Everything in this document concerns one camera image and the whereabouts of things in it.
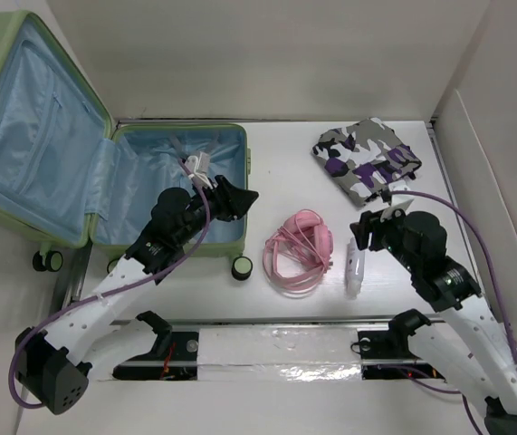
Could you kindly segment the green hard-shell suitcase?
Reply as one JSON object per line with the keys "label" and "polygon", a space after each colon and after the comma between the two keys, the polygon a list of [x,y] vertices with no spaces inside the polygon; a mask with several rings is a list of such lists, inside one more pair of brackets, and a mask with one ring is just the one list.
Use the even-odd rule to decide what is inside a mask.
{"label": "green hard-shell suitcase", "polygon": [[62,248],[88,243],[116,261],[164,189],[190,188],[179,166],[190,156],[247,187],[244,128],[117,126],[37,14],[0,12],[0,225],[39,244],[35,270],[58,271]]}

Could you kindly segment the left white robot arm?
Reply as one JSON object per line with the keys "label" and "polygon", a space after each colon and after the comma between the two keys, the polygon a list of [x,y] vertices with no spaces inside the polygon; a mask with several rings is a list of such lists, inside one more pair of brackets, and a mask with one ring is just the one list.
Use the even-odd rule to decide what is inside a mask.
{"label": "left white robot arm", "polygon": [[171,326],[158,314],[142,312],[116,333],[110,324],[145,293],[147,283],[159,284],[200,248],[212,221],[240,220],[258,198],[222,175],[196,194],[163,190],[137,240],[91,294],[17,336],[8,374],[14,401],[60,415],[85,393],[105,351],[117,351],[120,361],[141,353],[164,357]]}

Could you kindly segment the pink wired headphones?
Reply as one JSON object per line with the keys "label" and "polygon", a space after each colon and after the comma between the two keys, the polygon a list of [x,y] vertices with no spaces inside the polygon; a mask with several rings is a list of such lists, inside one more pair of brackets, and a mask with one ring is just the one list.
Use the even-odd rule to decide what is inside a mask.
{"label": "pink wired headphones", "polygon": [[[311,209],[302,209],[288,217],[265,241],[263,271],[274,286],[291,295],[313,290],[329,271],[334,240],[324,219]],[[299,264],[299,275],[285,276],[279,271],[278,257]]]}

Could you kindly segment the white cosmetic tube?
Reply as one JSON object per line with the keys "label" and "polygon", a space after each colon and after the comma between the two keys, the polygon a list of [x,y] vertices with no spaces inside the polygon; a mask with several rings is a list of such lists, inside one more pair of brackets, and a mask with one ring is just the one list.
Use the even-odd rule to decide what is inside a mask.
{"label": "white cosmetic tube", "polygon": [[345,269],[345,292],[348,298],[356,298],[361,291],[365,275],[365,259],[365,251],[359,249],[353,237],[348,244]]}

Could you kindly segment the purple camouflage garment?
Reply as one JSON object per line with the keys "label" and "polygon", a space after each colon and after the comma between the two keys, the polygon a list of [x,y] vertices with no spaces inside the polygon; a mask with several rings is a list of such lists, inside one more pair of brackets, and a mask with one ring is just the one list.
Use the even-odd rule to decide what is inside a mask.
{"label": "purple camouflage garment", "polygon": [[414,179],[423,166],[411,148],[377,117],[325,131],[311,153],[359,208],[389,185]]}

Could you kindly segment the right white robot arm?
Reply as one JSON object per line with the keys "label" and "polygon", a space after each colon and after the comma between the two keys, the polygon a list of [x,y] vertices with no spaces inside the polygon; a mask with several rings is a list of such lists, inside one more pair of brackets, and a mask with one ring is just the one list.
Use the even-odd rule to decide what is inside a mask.
{"label": "right white robot arm", "polygon": [[361,250],[387,250],[411,285],[466,346],[449,343],[416,309],[396,315],[383,340],[397,356],[430,364],[473,404],[491,434],[517,434],[517,349],[480,286],[446,253],[447,233],[434,215],[401,209],[365,212],[350,229]]}

